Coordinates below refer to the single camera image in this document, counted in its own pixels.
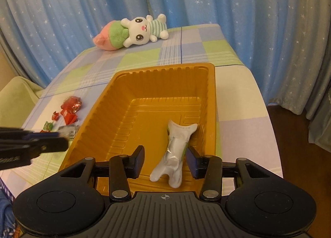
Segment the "silver foil snack pouch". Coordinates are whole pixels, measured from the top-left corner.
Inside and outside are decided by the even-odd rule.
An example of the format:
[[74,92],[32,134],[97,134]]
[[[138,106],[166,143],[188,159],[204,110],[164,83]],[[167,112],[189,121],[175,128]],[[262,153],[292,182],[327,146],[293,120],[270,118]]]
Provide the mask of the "silver foil snack pouch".
[[169,186],[179,188],[182,184],[183,157],[188,147],[191,135],[196,132],[198,124],[181,126],[172,120],[168,122],[168,144],[167,149],[150,174],[150,181],[156,182],[163,175],[167,175]]

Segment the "pink green bunny plush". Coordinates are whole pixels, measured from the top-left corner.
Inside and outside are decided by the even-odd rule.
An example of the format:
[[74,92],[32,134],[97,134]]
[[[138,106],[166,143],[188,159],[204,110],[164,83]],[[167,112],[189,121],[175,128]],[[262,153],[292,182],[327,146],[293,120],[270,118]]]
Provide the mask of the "pink green bunny plush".
[[102,28],[93,43],[100,49],[114,51],[132,45],[145,45],[150,41],[154,43],[158,39],[166,40],[169,37],[166,22],[166,15],[162,13],[156,19],[147,15],[132,20],[114,20]]

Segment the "plaid tablecloth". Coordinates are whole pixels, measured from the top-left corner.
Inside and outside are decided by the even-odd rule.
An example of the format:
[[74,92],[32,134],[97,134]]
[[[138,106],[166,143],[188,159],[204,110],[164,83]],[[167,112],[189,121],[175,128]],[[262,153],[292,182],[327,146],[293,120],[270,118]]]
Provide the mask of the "plaid tablecloth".
[[168,143],[169,121],[197,124],[190,143],[225,162],[248,158],[281,175],[273,128],[251,71],[217,24],[170,29],[167,40],[117,51],[90,48],[44,90],[23,122],[40,131],[71,96],[81,100],[80,127],[66,152],[46,153],[29,166],[1,172],[10,198],[84,157],[107,161],[145,148],[131,191],[171,191],[168,176],[149,176]]

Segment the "black seaweed snack packet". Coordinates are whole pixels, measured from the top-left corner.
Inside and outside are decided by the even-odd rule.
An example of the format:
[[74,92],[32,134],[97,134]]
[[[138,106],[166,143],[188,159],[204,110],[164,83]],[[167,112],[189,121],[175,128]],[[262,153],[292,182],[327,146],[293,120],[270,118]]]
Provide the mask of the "black seaweed snack packet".
[[67,138],[68,140],[73,140],[79,131],[79,127],[76,124],[69,124],[66,126],[61,126],[57,129],[59,136]]

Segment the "red double-happiness candy pack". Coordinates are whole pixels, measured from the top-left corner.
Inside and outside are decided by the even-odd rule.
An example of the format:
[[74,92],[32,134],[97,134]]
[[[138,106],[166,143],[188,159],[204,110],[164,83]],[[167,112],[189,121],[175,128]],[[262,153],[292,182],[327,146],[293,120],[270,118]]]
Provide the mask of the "red double-happiness candy pack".
[[66,125],[73,124],[77,121],[77,115],[75,113],[71,113],[67,109],[62,109],[61,115],[63,116]]

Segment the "red shiny candy pack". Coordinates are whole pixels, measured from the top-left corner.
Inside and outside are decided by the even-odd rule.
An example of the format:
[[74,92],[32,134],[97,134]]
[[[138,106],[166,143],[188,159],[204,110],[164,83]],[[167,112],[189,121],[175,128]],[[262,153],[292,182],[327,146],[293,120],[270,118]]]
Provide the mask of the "red shiny candy pack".
[[81,99],[77,96],[70,96],[61,105],[62,110],[67,110],[71,114],[75,114],[81,108]]

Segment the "small red candy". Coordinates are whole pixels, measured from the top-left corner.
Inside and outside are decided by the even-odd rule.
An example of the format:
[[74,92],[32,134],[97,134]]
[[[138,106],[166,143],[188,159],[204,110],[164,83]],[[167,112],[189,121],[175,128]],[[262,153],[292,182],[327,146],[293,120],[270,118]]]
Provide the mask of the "small red candy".
[[57,121],[59,119],[59,113],[54,111],[52,114],[52,120],[53,121]]

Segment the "orange plastic tray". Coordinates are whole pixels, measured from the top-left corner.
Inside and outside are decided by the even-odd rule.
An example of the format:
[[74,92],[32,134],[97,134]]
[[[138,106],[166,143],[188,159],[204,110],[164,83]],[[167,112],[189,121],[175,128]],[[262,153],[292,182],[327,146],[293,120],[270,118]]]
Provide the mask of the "orange plastic tray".
[[145,148],[145,161],[132,192],[171,192],[168,176],[149,179],[166,152],[168,122],[198,124],[189,144],[199,154],[215,154],[217,99],[215,67],[188,63],[121,71],[114,75],[81,125],[61,168],[86,157],[108,161]]

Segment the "green candy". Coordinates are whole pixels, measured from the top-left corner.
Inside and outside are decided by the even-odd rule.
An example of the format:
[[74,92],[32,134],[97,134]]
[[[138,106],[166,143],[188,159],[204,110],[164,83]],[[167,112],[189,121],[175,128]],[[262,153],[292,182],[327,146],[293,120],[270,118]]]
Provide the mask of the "green candy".
[[53,121],[45,122],[45,124],[43,126],[43,130],[47,130],[47,131],[51,132],[53,127],[54,127],[54,122]]

